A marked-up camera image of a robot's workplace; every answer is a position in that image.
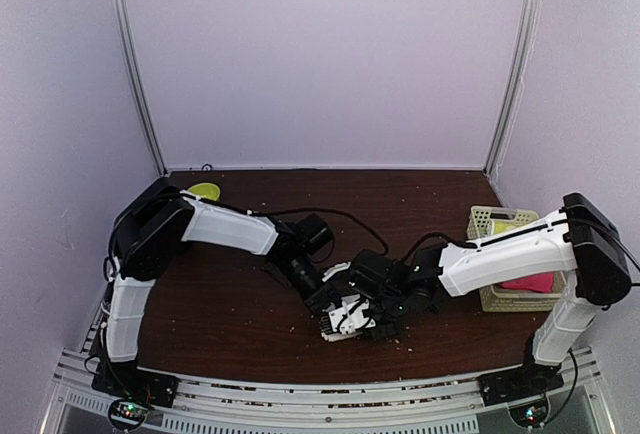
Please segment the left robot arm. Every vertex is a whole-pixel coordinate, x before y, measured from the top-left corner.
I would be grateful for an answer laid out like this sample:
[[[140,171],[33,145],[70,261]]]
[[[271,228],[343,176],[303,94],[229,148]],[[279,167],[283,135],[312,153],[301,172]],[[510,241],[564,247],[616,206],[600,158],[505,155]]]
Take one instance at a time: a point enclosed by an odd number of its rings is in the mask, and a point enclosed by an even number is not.
[[[226,207],[156,179],[116,218],[108,244],[113,294],[103,334],[106,383],[123,398],[137,396],[138,338],[152,287],[187,243],[233,248],[265,258],[289,281],[307,308],[320,315],[341,297],[311,261],[333,235],[318,215],[285,222]]]

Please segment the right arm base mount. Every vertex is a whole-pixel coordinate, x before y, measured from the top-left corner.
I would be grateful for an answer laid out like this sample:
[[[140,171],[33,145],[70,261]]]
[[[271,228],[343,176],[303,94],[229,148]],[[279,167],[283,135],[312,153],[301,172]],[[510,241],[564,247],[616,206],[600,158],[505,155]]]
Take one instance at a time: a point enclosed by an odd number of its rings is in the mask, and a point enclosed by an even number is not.
[[[551,419],[548,394],[564,386],[558,367],[537,364],[483,374],[477,381],[485,407],[507,404],[511,420],[526,429],[542,428]]]

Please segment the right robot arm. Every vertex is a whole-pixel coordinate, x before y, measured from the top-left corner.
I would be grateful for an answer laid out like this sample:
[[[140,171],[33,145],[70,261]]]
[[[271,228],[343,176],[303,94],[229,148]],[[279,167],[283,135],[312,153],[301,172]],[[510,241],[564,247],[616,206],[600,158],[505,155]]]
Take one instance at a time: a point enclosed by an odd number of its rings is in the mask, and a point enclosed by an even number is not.
[[[627,251],[618,229],[579,193],[562,207],[511,231],[428,246],[419,240],[399,260],[372,251],[359,253],[349,267],[358,299],[335,325],[341,334],[394,333],[410,311],[432,309],[440,295],[464,296],[480,288],[541,273],[564,272],[566,285],[526,349],[526,363],[513,373],[519,394],[535,394],[551,378],[598,310],[631,291]]]

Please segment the pink towel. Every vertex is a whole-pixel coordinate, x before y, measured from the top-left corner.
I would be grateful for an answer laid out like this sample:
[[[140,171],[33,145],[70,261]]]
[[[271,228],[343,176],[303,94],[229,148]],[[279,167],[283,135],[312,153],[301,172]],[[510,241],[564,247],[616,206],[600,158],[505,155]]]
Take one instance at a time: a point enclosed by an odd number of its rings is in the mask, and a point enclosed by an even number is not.
[[[499,286],[507,290],[549,294],[552,292],[554,280],[555,274],[546,272],[505,281],[500,283]]]

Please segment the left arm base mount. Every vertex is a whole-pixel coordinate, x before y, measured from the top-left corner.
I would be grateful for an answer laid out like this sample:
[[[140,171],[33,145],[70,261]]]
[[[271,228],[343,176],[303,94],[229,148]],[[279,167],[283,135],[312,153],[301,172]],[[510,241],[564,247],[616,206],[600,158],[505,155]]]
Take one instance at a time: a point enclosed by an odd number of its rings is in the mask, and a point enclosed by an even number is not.
[[[100,362],[91,387],[113,397],[107,407],[107,420],[118,431],[130,432],[158,414],[158,408],[173,406],[178,379],[140,370],[135,364],[120,366]]]

